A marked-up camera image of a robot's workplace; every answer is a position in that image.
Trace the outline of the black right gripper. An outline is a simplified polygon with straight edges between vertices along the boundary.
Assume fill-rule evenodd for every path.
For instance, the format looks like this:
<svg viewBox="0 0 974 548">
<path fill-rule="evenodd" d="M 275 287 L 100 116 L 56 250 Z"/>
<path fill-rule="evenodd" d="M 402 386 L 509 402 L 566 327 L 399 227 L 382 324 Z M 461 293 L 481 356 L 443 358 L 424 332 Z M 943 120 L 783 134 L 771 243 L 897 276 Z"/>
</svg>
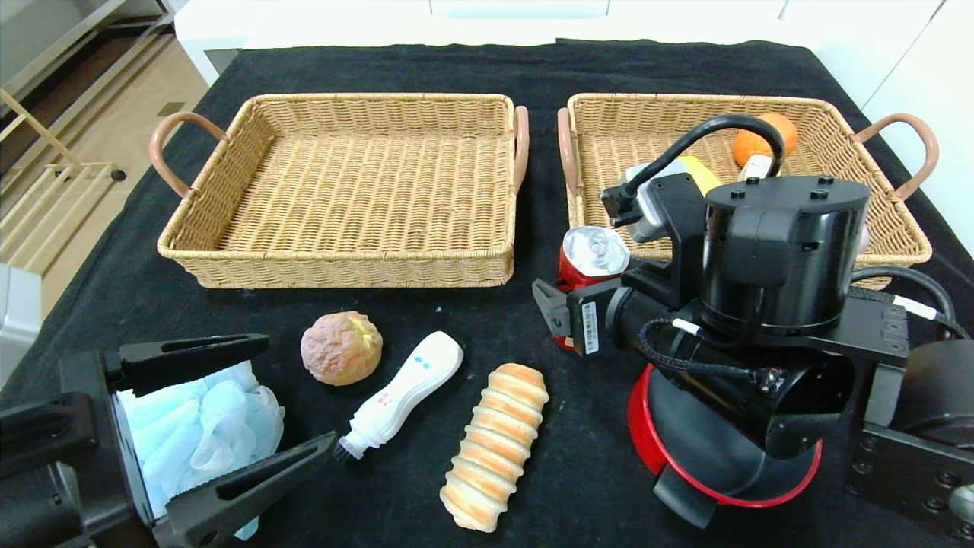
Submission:
<svg viewBox="0 0 974 548">
<path fill-rule="evenodd" d="M 535 279 L 531 291 L 551 336 L 571 336 L 575 353 L 582 357 L 612 348 L 637 349 L 645 323 L 676 311 L 622 278 L 587 285 L 570 294 Z"/>
</svg>

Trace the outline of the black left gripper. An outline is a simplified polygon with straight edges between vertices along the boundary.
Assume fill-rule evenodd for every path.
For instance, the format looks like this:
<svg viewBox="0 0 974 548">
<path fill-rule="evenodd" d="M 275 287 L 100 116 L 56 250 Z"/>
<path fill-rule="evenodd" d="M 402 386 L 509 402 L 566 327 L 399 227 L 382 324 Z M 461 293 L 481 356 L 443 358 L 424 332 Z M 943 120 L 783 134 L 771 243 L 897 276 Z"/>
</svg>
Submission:
<svg viewBox="0 0 974 548">
<path fill-rule="evenodd" d="M 224 334 L 83 352 L 59 391 L 2 410 L 4 547 L 218 547 L 310 479 L 332 454 L 317 436 L 174 496 L 159 521 L 117 394 L 141 397 L 265 352 L 270 336 Z"/>
</svg>

